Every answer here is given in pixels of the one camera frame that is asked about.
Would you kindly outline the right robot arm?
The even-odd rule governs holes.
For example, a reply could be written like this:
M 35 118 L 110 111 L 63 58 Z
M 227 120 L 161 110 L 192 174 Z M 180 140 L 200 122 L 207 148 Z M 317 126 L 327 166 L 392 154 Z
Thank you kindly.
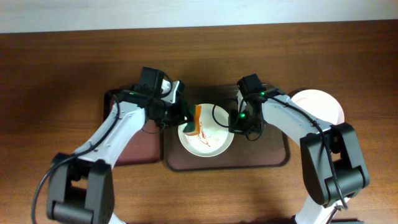
M 370 183 L 354 127 L 333 124 L 305 111 L 278 88 L 267 89 L 257 74 L 238 82 L 238 108 L 229 112 L 231 133 L 261 136 L 266 125 L 281 130 L 299 147 L 308 197 L 293 223 L 331 223 L 349 199 Z

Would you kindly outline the white plate stained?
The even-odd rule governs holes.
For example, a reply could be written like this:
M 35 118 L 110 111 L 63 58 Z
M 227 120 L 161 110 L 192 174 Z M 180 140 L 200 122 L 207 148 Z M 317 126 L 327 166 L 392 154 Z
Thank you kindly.
M 289 96 L 296 105 L 317 118 L 332 124 L 345 122 L 342 106 L 327 92 L 314 89 L 295 90 Z
M 218 125 L 212 116 L 213 104 L 203 103 L 200 115 L 199 135 L 188 136 L 183 133 L 187 124 L 178 127 L 178 138 L 182 146 L 191 154 L 199 157 L 213 157 L 221 154 L 230 146 L 234 134 L 228 128 Z

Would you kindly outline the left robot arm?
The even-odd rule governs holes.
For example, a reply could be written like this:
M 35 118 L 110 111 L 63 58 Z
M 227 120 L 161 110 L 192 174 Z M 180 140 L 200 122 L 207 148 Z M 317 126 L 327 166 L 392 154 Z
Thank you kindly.
M 143 67 L 139 83 L 112 94 L 102 125 L 72 154 L 57 154 L 49 171 L 47 217 L 60 223 L 121 223 L 114 212 L 113 168 L 135 134 L 152 120 L 164 130 L 186 125 L 199 134 L 201 106 L 180 97 L 182 81 Z

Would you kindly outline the green and orange sponge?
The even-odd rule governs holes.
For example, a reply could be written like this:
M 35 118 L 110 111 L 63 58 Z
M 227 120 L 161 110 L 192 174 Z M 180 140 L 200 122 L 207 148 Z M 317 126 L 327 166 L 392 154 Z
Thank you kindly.
M 200 116 L 200 105 L 190 105 L 188 107 L 187 125 L 183 128 L 184 134 L 187 136 L 196 136 L 200 134 Z

